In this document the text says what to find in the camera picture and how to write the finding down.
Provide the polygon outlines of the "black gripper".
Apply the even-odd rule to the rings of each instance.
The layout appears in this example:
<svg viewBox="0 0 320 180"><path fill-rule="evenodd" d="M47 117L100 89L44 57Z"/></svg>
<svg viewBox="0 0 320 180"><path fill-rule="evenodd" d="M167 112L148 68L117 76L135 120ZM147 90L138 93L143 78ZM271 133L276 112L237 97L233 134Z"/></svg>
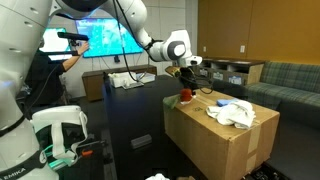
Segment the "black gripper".
<svg viewBox="0 0 320 180"><path fill-rule="evenodd" d="M194 73L191 71L190 68L180 68L179 80L185 88L197 87Z"/></svg>

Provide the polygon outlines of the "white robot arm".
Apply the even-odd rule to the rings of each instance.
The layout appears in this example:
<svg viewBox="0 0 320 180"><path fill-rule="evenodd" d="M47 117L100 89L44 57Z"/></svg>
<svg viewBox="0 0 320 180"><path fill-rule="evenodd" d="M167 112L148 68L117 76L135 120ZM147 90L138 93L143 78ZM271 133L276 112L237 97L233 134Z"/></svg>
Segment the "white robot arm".
<svg viewBox="0 0 320 180"><path fill-rule="evenodd" d="M83 19L107 12L129 30L155 62L198 65L188 32L176 30L155 40L144 29L147 9L141 0L0 0L0 180L59 180L56 170L78 161L77 145L64 147L62 127L87 131L87 116L77 105L41 110L32 120L20 110L20 92L41 38L56 14Z"/></svg>

